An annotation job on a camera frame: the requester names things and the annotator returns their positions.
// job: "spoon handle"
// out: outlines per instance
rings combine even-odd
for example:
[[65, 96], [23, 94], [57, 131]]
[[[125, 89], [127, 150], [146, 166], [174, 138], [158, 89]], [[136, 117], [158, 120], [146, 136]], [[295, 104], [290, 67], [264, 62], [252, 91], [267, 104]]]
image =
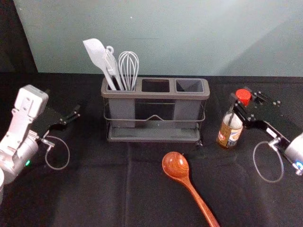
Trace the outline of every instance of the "spoon handle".
[[198, 194], [198, 192], [195, 190], [195, 188], [193, 187], [193, 185], [191, 184], [190, 181], [188, 182], [184, 182], [185, 186], [188, 188], [188, 190], [190, 191], [190, 193], [192, 194], [192, 196], [194, 197], [194, 199], [196, 200], [200, 210], [202, 211], [202, 213], [204, 214], [208, 224], [210, 227], [220, 227], [216, 218], [214, 217], [213, 213], [211, 212], [211, 210], [208, 208], [208, 206], [206, 205], [206, 203], [203, 201], [203, 199], [201, 198], [201, 196]]

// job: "light blue wall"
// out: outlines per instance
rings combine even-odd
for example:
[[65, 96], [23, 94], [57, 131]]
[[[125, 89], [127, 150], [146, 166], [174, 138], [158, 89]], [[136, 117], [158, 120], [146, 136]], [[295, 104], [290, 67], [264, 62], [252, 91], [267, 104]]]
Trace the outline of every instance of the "light blue wall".
[[303, 0], [14, 0], [39, 72], [100, 73], [82, 40], [145, 75], [303, 75]]

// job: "black fabric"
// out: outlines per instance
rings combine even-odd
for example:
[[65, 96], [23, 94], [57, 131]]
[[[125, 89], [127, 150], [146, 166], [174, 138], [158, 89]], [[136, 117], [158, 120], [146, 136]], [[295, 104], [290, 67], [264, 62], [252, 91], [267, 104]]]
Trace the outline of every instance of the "black fabric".
[[0, 72], [37, 72], [13, 0], [0, 1]]
[[[252, 151], [268, 137], [245, 130], [237, 147], [215, 142], [229, 94], [248, 86], [266, 91], [282, 102], [281, 111], [303, 128], [303, 78], [204, 77], [211, 96], [201, 133], [204, 146], [186, 143], [108, 143], [101, 76], [78, 74], [2, 74], [1, 123], [4, 135], [18, 89], [32, 84], [51, 90], [48, 105], [67, 114], [82, 104], [81, 117], [64, 132], [71, 162], [62, 171], [48, 168], [41, 146], [30, 167], [4, 188], [0, 207], [3, 226], [208, 226], [190, 193], [162, 171], [161, 160], [170, 151], [184, 153], [191, 180], [221, 226], [303, 226], [302, 178], [284, 160], [281, 182], [268, 184], [254, 169]], [[62, 165], [61, 146], [49, 160]], [[259, 168], [268, 178], [279, 176], [276, 154], [261, 146]]]

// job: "gray utensil caddy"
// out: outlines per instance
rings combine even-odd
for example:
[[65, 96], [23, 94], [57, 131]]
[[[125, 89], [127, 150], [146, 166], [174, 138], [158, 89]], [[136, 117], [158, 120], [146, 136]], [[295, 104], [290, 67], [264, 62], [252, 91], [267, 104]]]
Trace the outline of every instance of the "gray utensil caddy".
[[108, 141], [198, 142], [210, 91], [205, 79], [138, 77], [135, 91], [103, 79]]

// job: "wooden spoon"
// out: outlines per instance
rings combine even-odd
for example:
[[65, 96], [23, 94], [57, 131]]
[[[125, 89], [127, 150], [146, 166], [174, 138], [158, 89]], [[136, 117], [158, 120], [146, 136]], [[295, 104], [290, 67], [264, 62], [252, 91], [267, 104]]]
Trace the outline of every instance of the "wooden spoon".
[[167, 153], [163, 157], [162, 168], [169, 177], [183, 184], [190, 191], [209, 226], [219, 227], [216, 218], [190, 182], [189, 166], [184, 156], [178, 152]]

